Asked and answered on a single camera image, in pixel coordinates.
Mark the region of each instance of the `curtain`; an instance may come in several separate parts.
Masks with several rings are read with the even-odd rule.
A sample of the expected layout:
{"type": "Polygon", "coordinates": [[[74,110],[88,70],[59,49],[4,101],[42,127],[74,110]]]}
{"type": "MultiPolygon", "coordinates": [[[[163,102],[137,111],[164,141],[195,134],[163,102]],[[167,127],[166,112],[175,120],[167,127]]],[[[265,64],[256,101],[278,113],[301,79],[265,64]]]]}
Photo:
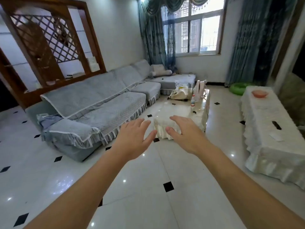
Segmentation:
{"type": "Polygon", "coordinates": [[[266,84],[284,19],[295,1],[244,0],[226,85],[266,84]]]}
{"type": "MultiPolygon", "coordinates": [[[[163,29],[161,6],[168,8],[168,16],[173,19],[173,12],[180,9],[184,0],[137,0],[140,33],[150,64],[163,64],[176,72],[175,24],[163,29]]],[[[207,0],[190,0],[194,5],[202,5],[207,0]]]]}

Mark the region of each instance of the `plastic bottle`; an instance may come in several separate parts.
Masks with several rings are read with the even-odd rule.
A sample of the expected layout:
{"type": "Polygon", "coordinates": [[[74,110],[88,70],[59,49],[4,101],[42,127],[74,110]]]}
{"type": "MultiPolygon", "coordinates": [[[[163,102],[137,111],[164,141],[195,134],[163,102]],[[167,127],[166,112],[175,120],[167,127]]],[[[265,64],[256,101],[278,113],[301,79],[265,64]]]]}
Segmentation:
{"type": "Polygon", "coordinates": [[[192,98],[191,98],[191,107],[195,107],[195,95],[194,94],[192,95],[192,98]]]}

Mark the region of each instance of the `white tablecloth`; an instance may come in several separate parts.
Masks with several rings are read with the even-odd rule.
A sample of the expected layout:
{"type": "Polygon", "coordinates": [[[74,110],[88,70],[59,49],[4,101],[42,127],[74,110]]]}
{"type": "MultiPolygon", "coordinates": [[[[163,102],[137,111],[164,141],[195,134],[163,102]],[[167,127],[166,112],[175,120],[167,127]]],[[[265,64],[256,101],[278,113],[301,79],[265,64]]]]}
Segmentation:
{"type": "Polygon", "coordinates": [[[272,88],[249,86],[241,100],[246,122],[245,143],[250,152],[246,167],[305,189],[305,140],[272,88]],[[269,95],[255,98],[251,92],[258,89],[269,95]],[[282,129],[276,129],[272,121],[282,129]]]}
{"type": "Polygon", "coordinates": [[[208,114],[210,108],[210,90],[205,89],[205,98],[195,103],[195,107],[191,108],[191,101],[167,100],[157,115],[154,116],[154,129],[157,130],[156,137],[173,139],[167,134],[165,128],[167,126],[181,133],[179,126],[176,122],[170,119],[170,116],[177,115],[182,117],[191,118],[194,123],[202,130],[206,130],[208,114]]]}

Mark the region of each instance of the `red plastic bowl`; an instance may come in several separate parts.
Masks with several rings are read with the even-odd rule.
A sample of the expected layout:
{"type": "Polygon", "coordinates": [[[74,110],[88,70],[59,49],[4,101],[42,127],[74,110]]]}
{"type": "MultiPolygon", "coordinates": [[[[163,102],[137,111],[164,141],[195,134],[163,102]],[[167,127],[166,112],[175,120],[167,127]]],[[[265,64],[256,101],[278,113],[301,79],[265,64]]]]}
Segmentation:
{"type": "Polygon", "coordinates": [[[254,90],[252,91],[252,94],[256,98],[265,98],[268,95],[268,92],[262,91],[262,90],[254,90]]]}

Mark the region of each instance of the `green inflatable swim ring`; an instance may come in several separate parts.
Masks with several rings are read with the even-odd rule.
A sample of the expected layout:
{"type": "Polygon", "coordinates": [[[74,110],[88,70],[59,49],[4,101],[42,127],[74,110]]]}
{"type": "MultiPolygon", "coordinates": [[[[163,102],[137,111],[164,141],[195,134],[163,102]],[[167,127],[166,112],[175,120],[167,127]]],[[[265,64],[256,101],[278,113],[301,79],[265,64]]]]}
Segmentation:
{"type": "Polygon", "coordinates": [[[230,92],[242,96],[246,90],[247,86],[251,86],[253,84],[250,83],[234,83],[231,85],[231,87],[229,88],[230,92]]]}

